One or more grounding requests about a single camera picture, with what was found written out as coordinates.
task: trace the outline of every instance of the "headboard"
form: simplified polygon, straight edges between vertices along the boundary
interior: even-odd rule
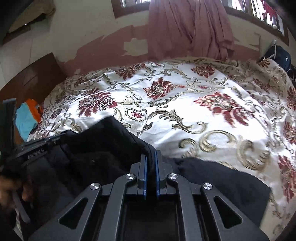
[[[53,53],[45,55],[18,73],[0,90],[0,101],[17,99],[17,107],[27,99],[34,99],[41,104],[53,88],[63,82],[66,76],[57,64]],[[15,128],[15,143],[23,140]]]

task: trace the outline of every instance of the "bedspread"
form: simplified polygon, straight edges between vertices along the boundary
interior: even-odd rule
[[[216,161],[268,185],[260,228],[275,240],[296,210],[295,113],[295,88],[272,60],[144,62],[67,78],[29,140],[112,115],[165,156]]]

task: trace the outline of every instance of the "blue and orange cloth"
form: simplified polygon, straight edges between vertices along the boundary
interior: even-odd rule
[[[28,99],[17,109],[15,125],[24,141],[27,141],[30,132],[41,121],[42,113],[42,107],[33,99]]]

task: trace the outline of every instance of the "window frame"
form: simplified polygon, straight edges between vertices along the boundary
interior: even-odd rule
[[[145,3],[140,3],[140,4],[128,6],[128,7],[123,7],[122,0],[111,0],[111,3],[112,3],[115,18],[119,18],[119,17],[131,14],[131,13],[135,13],[135,12],[149,10],[149,5],[150,5],[150,2],[145,2]],[[272,35],[278,37],[287,46],[289,46],[288,27],[284,21],[284,18],[278,12],[277,12],[277,14],[280,16],[280,18],[282,19],[282,22],[283,22],[284,35],[282,35],[277,29],[274,29],[270,25],[266,24],[264,21],[253,16],[250,0],[245,0],[246,12],[242,12],[240,10],[226,6],[226,4],[228,5],[228,0],[222,0],[222,4],[223,4],[227,14],[244,19],[250,23],[253,23],[253,24],[263,28],[264,30],[271,33]]]

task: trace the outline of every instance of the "silver bolt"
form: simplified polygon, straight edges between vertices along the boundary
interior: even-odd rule
[[[204,187],[204,189],[206,189],[206,190],[211,190],[211,189],[213,188],[212,184],[210,184],[210,183],[205,183],[205,184],[203,185],[203,187]]]
[[[100,187],[100,184],[98,183],[92,183],[91,185],[89,185],[91,190],[97,190]]]
[[[135,178],[135,175],[134,174],[132,174],[132,173],[126,174],[126,179],[127,180],[132,180],[134,178]]]
[[[177,179],[178,178],[178,175],[175,174],[175,173],[171,173],[168,175],[169,179]]]

